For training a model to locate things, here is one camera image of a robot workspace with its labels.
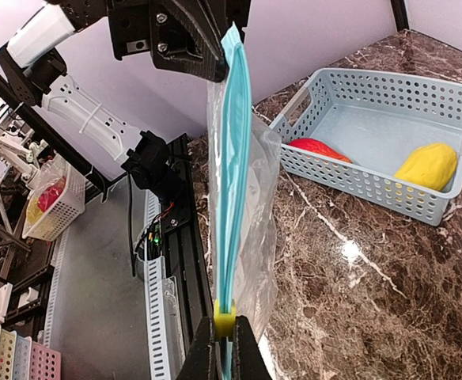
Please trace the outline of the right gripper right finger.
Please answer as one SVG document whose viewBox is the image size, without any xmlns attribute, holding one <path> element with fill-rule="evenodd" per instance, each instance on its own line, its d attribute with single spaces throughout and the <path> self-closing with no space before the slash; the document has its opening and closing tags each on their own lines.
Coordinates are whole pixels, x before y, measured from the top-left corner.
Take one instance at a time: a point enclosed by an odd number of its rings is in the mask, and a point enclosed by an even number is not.
<svg viewBox="0 0 462 380">
<path fill-rule="evenodd" d="M 233 328 L 231 375 L 234 380 L 272 379 L 245 316 L 238 316 Z"/>
</svg>

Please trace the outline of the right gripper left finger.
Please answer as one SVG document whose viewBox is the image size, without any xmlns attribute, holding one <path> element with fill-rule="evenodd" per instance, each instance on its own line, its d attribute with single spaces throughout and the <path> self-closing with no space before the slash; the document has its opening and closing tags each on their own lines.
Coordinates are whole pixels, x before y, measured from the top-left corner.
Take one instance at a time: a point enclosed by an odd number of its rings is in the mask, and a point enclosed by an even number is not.
<svg viewBox="0 0 462 380">
<path fill-rule="evenodd" d="M 177 380 L 215 380 L 217 375 L 216 328 L 212 317 L 203 317 L 194 335 Z"/>
</svg>

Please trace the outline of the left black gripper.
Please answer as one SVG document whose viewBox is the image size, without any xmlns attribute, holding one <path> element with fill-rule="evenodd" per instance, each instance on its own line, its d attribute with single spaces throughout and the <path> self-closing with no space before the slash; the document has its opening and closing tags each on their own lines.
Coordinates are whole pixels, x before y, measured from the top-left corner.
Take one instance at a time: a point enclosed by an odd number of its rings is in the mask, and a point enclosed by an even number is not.
<svg viewBox="0 0 462 380">
<path fill-rule="evenodd" d="M 250 1 L 107 1 L 114 56 L 150 51 L 157 69 L 222 82 L 227 63 L 221 38 L 248 25 Z"/>
</svg>

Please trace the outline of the small blue zip bag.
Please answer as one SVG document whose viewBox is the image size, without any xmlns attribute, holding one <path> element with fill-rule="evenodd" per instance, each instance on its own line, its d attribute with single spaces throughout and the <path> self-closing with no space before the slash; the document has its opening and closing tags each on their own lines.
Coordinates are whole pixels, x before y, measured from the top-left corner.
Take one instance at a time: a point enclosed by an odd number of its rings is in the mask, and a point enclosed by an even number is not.
<svg viewBox="0 0 462 380">
<path fill-rule="evenodd" d="M 248 59 L 237 26 L 228 27 L 221 45 L 227 74 L 222 82 L 208 85 L 206 111 L 212 318 L 217 335 L 218 376 L 232 379 L 236 318 L 248 319 L 262 355 L 261 337 L 278 291 L 272 206 L 281 141 L 252 112 Z"/>
</svg>

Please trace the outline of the red chili pepper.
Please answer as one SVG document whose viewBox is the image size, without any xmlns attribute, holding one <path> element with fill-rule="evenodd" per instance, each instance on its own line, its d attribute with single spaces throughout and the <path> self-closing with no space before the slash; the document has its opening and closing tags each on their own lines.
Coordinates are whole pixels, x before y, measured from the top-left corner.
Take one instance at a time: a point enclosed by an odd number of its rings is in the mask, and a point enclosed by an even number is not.
<svg viewBox="0 0 462 380">
<path fill-rule="evenodd" d="M 306 150 L 308 152 L 323 155 L 325 157 L 333 158 L 342 162 L 351 163 L 352 161 L 340 152 L 333 150 L 325 143 L 311 138 L 295 139 L 289 143 L 289 146 Z"/>
</svg>

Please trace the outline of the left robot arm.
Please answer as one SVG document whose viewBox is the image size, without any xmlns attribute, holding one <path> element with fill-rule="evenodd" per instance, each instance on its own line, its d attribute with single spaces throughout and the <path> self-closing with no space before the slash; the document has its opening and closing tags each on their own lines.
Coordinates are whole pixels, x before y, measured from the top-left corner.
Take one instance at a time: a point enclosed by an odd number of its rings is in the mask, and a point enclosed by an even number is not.
<svg viewBox="0 0 462 380">
<path fill-rule="evenodd" d="M 108 20 L 116 59 L 148 52 L 156 68 L 221 82 L 229 70 L 222 38 L 243 31 L 248 1 L 47 1 L 0 47 L 0 66 L 19 101 L 72 123 L 98 143 L 142 190 L 172 202 L 183 180 L 164 139 L 131 126 L 69 76 L 57 47 Z"/>
</svg>

